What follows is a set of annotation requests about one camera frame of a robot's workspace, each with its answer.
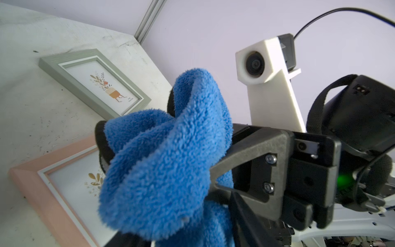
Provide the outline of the blue microfibre cloth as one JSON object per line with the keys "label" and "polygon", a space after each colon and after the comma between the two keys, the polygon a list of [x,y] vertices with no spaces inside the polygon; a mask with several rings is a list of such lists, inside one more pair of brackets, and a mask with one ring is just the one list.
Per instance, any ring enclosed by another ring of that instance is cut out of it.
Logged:
{"label": "blue microfibre cloth", "polygon": [[157,247],[232,247],[228,207],[207,201],[210,168],[232,142],[229,110],[212,75],[180,75],[173,113],[142,110],[95,127],[105,173],[98,213],[108,227]]}

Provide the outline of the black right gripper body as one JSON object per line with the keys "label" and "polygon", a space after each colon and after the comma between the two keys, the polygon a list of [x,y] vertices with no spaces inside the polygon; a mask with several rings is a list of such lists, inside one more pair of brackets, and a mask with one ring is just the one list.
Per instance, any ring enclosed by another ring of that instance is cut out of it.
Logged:
{"label": "black right gripper body", "polygon": [[[262,127],[234,125],[233,144]],[[318,134],[294,132],[294,150],[288,161],[287,183],[279,220],[302,231],[315,222],[327,227],[333,218],[341,143],[338,139]],[[247,176],[237,177],[233,169],[235,189],[249,190]]]}

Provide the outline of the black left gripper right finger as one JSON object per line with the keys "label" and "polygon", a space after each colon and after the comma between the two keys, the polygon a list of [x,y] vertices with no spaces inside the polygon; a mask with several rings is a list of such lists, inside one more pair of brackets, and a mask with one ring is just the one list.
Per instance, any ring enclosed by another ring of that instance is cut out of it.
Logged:
{"label": "black left gripper right finger", "polygon": [[275,238],[237,192],[232,192],[230,195],[229,211],[236,247],[275,246]]}

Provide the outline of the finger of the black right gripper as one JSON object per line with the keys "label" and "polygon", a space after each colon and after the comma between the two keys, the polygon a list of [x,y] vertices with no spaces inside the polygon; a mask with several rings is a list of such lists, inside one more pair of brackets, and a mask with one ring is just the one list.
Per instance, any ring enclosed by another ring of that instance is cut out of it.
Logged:
{"label": "finger of the black right gripper", "polygon": [[[231,193],[237,192],[255,214],[278,220],[282,214],[294,139],[292,131],[262,127],[233,144],[226,156],[210,168],[208,200],[229,204]],[[217,182],[217,178],[233,169],[238,172],[237,177],[247,176],[247,192]]]}

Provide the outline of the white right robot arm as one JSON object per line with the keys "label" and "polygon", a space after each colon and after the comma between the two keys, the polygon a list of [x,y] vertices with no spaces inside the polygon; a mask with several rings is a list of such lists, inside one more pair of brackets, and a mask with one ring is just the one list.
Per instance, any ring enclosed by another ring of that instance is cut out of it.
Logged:
{"label": "white right robot arm", "polygon": [[385,209],[392,169],[395,92],[363,75],[325,88],[307,131],[237,125],[234,144],[210,169],[207,199],[229,206],[239,247],[279,247],[282,237],[334,223],[337,204],[354,212]]}

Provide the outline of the pink picture frame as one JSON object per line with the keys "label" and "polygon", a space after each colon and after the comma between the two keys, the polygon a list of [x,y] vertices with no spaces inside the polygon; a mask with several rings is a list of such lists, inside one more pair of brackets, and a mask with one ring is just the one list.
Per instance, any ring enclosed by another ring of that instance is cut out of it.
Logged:
{"label": "pink picture frame", "polygon": [[105,175],[93,136],[10,169],[12,180],[62,247],[103,247],[116,232],[98,214]]}

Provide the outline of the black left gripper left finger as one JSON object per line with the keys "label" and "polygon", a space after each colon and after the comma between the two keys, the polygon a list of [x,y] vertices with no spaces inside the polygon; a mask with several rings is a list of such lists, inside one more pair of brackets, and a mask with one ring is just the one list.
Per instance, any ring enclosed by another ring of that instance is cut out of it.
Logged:
{"label": "black left gripper left finger", "polygon": [[151,241],[136,234],[117,232],[105,247],[151,247]]}

